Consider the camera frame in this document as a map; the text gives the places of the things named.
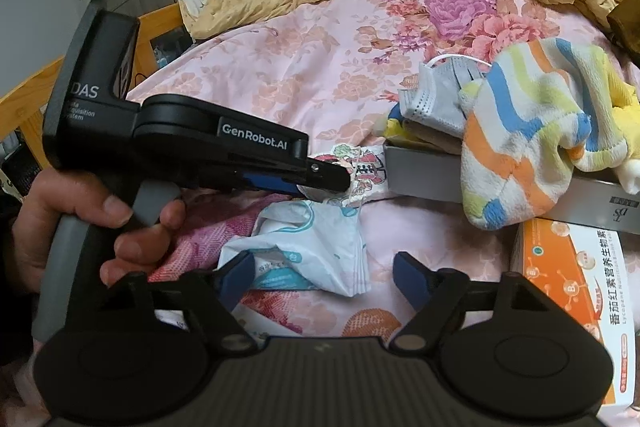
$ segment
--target pink fabric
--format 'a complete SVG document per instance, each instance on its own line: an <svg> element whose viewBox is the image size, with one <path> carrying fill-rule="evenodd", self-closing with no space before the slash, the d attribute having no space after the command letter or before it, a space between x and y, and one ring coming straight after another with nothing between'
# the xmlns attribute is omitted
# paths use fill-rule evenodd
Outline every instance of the pink fabric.
<svg viewBox="0 0 640 427"><path fill-rule="evenodd" d="M215 193L188 195L187 219L178 232L175 250L149 281L176 280L196 268L215 267L220 250L235 235L251 235L260 211L288 196L266 192L244 192L235 196Z"/></svg>

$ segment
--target white face mask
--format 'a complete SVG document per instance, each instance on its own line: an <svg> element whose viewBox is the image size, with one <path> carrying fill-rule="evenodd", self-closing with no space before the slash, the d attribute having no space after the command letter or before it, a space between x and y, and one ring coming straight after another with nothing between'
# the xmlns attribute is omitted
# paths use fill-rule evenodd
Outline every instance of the white face mask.
<svg viewBox="0 0 640 427"><path fill-rule="evenodd" d="M434 65L447 58L444 64ZM483 78L475 57L446 54L420 64L418 86L398 92L400 113L407 120L435 129L449 136L462 138L466 118L458 103L462 87Z"/></svg>
<svg viewBox="0 0 640 427"><path fill-rule="evenodd" d="M254 289L364 293L369 269L359 213L314 201L272 203L258 215L251 237L226 243L218 267L248 250L255 257Z"/></svg>

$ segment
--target gray handle grip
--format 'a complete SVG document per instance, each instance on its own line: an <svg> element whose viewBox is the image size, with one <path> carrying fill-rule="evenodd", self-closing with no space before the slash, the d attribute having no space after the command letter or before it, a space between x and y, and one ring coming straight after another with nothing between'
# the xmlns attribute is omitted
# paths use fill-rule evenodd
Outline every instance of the gray handle grip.
<svg viewBox="0 0 640 427"><path fill-rule="evenodd" d="M133 216L124 230L151 227L162 208L180 197L180 188L169 182L145 180L132 205ZM106 293L100 266L113 259L113 242L123 229L90 225L76 216L61 217L49 250L40 288L40 302L31 328L33 338L47 342L61 330L74 307L94 303Z"/></svg>

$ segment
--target orange product box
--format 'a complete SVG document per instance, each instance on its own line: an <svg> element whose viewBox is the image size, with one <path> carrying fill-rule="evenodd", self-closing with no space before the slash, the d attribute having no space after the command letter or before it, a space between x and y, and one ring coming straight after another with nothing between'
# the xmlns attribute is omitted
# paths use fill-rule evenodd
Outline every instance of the orange product box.
<svg viewBox="0 0 640 427"><path fill-rule="evenodd" d="M634 400L636 348L625 261L616 232L530 219L511 269L551 297L609 351L613 381L598 413L611 421Z"/></svg>

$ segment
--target gray box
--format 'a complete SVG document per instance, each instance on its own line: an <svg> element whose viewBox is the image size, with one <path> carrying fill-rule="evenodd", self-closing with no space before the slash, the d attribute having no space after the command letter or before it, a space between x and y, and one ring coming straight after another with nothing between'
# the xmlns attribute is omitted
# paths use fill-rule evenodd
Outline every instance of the gray box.
<svg viewBox="0 0 640 427"><path fill-rule="evenodd" d="M389 190L405 196L462 203L460 156L385 143ZM640 198L627 194L610 169L580 172L542 217L586 227L640 234Z"/></svg>

